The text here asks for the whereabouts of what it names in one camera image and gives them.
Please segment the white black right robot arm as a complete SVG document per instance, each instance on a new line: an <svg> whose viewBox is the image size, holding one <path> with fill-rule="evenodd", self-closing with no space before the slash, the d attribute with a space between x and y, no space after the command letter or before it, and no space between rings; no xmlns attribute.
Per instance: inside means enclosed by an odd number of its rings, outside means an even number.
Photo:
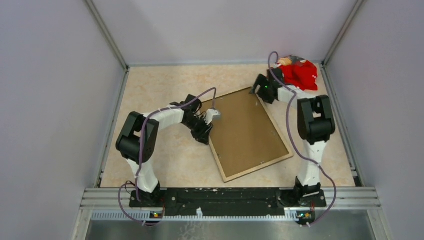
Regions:
<svg viewBox="0 0 424 240"><path fill-rule="evenodd" d="M267 70L267 75L259 74L250 90L265 103L287 103L287 114L290 109L297 111L297 131L305 152L293 147L302 159L302 166L293 189L282 191L278 202L284 207L326 207L320 176L335 183L322 167L325 148L336 130L330 99L327 95L315 96L294 85L283 84L283 79L282 70L272 68Z"/></svg>

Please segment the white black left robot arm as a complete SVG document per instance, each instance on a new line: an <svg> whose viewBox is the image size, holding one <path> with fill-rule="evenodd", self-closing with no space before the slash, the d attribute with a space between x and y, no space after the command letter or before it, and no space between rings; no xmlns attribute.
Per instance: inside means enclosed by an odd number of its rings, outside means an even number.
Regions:
<svg viewBox="0 0 424 240"><path fill-rule="evenodd" d="M170 126L186 126L192 137L199 143L208 145L213 129L213 120L221 113L211 107L204 113L198 111L202 102L189 94L185 101L172 102L168 106L148 113L131 112L120 131L115 147L130 165L136 187L142 191L141 200L149 207L160 202L156 190L159 180L155 176L151 157L153 156L158 133Z"/></svg>

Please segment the red crumpled cloth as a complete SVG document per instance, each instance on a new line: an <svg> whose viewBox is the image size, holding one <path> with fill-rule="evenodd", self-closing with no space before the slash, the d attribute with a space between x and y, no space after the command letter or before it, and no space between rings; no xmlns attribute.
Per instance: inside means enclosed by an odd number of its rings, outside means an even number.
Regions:
<svg viewBox="0 0 424 240"><path fill-rule="evenodd" d="M318 69L309 60L290 55L280 57L276 66L281 69L284 75L284 82L293 85L302 91L317 91Z"/></svg>

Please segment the aluminium front rail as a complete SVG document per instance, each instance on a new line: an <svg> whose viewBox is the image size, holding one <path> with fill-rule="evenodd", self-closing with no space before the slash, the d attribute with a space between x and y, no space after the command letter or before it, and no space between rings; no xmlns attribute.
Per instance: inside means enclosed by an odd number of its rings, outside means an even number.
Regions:
<svg viewBox="0 0 424 240"><path fill-rule="evenodd" d="M296 203L287 187L133 187L84 191L75 240L391 240L373 187L324 187Z"/></svg>

